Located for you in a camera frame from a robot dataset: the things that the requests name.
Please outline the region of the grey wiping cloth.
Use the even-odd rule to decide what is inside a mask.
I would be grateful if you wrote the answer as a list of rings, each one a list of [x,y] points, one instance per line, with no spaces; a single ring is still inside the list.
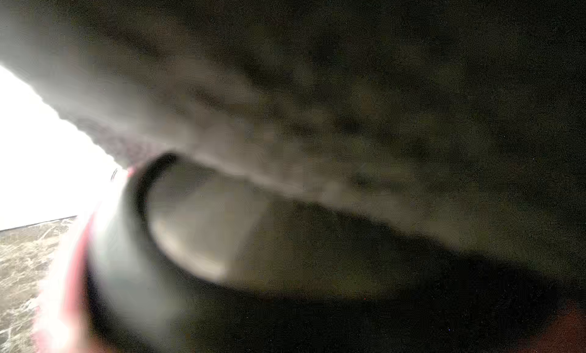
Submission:
[[[122,165],[585,283],[585,0],[1,0],[1,63]]]

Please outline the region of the pink thermos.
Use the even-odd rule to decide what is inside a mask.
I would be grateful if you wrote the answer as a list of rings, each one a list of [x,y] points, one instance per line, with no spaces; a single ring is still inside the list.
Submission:
[[[583,352],[585,290],[174,154],[63,241],[39,352]]]

